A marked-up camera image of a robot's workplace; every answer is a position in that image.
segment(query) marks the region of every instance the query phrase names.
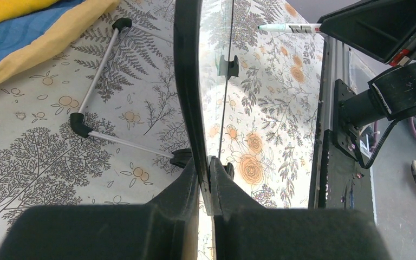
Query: floral tablecloth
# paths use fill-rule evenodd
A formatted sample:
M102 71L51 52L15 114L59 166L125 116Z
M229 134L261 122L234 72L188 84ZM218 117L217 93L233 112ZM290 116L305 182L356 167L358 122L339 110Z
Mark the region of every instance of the floral tablecloth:
M323 39L257 31L259 24L304 22L285 1L235 1L230 52L240 60L240 74L224 95L225 80L219 87L213 70L222 53L216 50L228 51L218 41L225 30L216 30L213 19L223 17L223 2L204 1L208 16L202 19L208 28L200 53L208 152L233 163L234 181L264 206L306 207ZM179 176L166 158L83 139L69 128L69 113L91 83L111 24L124 16L138 27L120 34L86 123L166 152L189 147L174 84L174 1L123 0L65 51L0 85L0 242L28 207L142 204ZM199 258L211 259L211 219L204 210L201 201Z

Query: blue fabric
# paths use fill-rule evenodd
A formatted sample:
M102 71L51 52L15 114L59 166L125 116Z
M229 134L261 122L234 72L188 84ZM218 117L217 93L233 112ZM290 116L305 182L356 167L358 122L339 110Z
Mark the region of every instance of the blue fabric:
M67 10L84 0L63 0L52 6L0 23L0 61L43 35Z

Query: yellow towel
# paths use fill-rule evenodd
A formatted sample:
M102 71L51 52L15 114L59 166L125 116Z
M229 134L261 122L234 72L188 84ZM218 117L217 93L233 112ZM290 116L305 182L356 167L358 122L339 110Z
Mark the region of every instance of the yellow towel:
M62 52L104 12L114 10L119 3L120 0L85 0L66 11L44 35L1 60L0 83Z
M59 0L0 0L0 22L46 8Z

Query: gray floor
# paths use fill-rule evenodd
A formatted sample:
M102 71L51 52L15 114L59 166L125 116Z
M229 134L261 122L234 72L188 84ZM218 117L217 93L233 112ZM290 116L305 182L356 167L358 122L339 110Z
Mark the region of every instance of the gray floor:
M318 8L312 0L288 0L309 22L322 15L357 2L356 0L322 0ZM376 73L389 66L366 55L359 55ZM383 132L388 121L380 122ZM416 160L416 140L406 122L400 122L386 140L373 166L378 228L394 260L416 259L416 186L411 175L411 162Z

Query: marker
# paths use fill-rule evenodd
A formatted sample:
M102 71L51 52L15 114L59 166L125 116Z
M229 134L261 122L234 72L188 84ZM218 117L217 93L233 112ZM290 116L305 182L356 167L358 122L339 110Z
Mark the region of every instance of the marker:
M321 23L287 23L287 24L266 24L259 25L261 31L276 31L289 34L318 34Z

